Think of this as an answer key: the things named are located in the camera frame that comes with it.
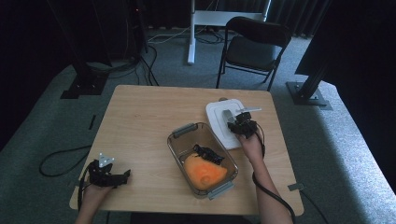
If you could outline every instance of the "chair back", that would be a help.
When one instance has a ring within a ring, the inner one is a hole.
[[[257,21],[246,17],[234,17],[226,24],[226,34],[235,31],[245,38],[285,48],[291,41],[291,31],[288,27],[266,21]]]

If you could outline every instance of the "human arm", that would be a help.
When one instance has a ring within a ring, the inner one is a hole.
[[[248,139],[244,135],[237,135],[236,137],[241,142],[242,149],[253,167],[257,182],[279,196],[279,192],[262,159],[262,145],[259,136],[253,134]],[[262,191],[259,187],[256,187],[256,194],[261,224],[292,223],[290,212],[282,203]]]
[[[99,187],[94,184],[84,189],[84,197],[75,224],[91,224],[107,194],[113,187]]]

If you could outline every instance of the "orange food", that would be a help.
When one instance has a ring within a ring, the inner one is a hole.
[[[196,189],[207,190],[225,178],[227,169],[211,161],[206,161],[192,153],[184,161],[184,169]]]

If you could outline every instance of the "black chair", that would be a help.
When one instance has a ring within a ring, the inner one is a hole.
[[[229,42],[229,33],[236,32]],[[268,91],[274,82],[280,59],[291,41],[291,31],[280,24],[256,21],[246,17],[234,17],[225,27],[224,48],[221,54],[218,82],[225,68],[232,68],[265,76],[271,76]]]

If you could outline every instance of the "gray carpet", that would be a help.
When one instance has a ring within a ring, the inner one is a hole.
[[[175,31],[158,30],[149,34],[165,33]],[[216,40],[211,35],[200,37]],[[214,88],[222,45],[197,42],[195,64],[187,65],[188,43],[188,39],[179,37],[151,44],[158,53],[152,68],[158,83]],[[306,185],[304,192],[330,223],[396,223],[395,194],[336,88],[324,82],[319,85],[332,110],[295,105],[290,97],[285,83],[305,81],[305,76],[294,75],[294,71],[308,45],[309,40],[292,39],[271,89],[297,181]],[[142,55],[148,63],[155,58],[153,49]],[[73,223],[77,211],[70,209],[69,199],[83,162],[59,177],[41,175],[38,166],[52,152],[92,144],[114,88],[120,84],[149,84],[143,65],[112,73],[102,95],[80,96],[75,100],[60,99],[76,75],[72,66],[52,80],[0,153],[0,223]],[[261,84],[261,80],[255,75],[232,71],[221,79],[220,87],[264,91],[266,84]],[[92,116],[96,120],[90,128]],[[43,168],[47,173],[58,174],[88,150],[64,153],[50,159]],[[324,223],[314,205],[304,196],[302,199],[305,211],[297,217],[297,223]],[[256,217],[248,219],[252,223],[257,221]],[[106,212],[100,212],[94,223],[105,222]],[[129,223],[129,213],[112,212],[109,223]]]

